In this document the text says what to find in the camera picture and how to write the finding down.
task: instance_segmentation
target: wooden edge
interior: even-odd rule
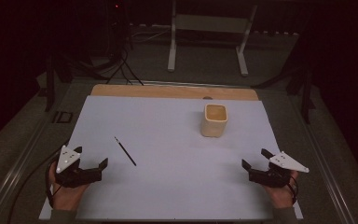
[[[203,99],[209,97],[215,100],[258,101],[258,96],[255,90],[216,87],[128,86],[98,84],[92,89],[91,95],[185,99]]]

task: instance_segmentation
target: human hand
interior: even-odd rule
[[[62,187],[55,181],[55,170],[57,168],[57,162],[53,162],[48,171],[48,180],[53,185],[53,208],[56,210],[76,211],[83,193],[89,187],[88,185],[82,185],[76,188]]]
[[[291,176],[290,185],[293,186],[295,184],[295,179],[298,177],[298,172],[292,171]],[[293,207],[293,192],[288,186],[284,186],[283,188],[270,188],[263,186],[263,188],[271,199],[272,206],[275,208]]]

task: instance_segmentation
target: tan cup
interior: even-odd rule
[[[206,105],[201,123],[201,134],[205,137],[220,137],[226,128],[227,111],[223,105]]]

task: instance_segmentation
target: white table surface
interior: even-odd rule
[[[220,138],[203,137],[206,104],[225,105]],[[134,166],[114,136],[127,149]],[[109,163],[86,191],[86,220],[261,220],[272,218],[266,192],[248,180],[241,159],[266,171],[266,148],[279,153],[261,101],[89,96],[68,147],[83,147],[80,168]],[[302,218],[298,203],[296,215]],[[49,219],[45,202],[41,219]]]

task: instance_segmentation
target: metal stand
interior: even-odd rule
[[[257,6],[253,6],[249,19],[176,14],[176,1],[172,0],[171,48],[168,59],[168,71],[173,72],[175,70],[176,29],[182,29],[243,34],[242,42],[236,47],[236,52],[241,75],[244,77],[248,76],[249,73],[245,58],[243,57],[243,50],[252,28],[256,10]]]

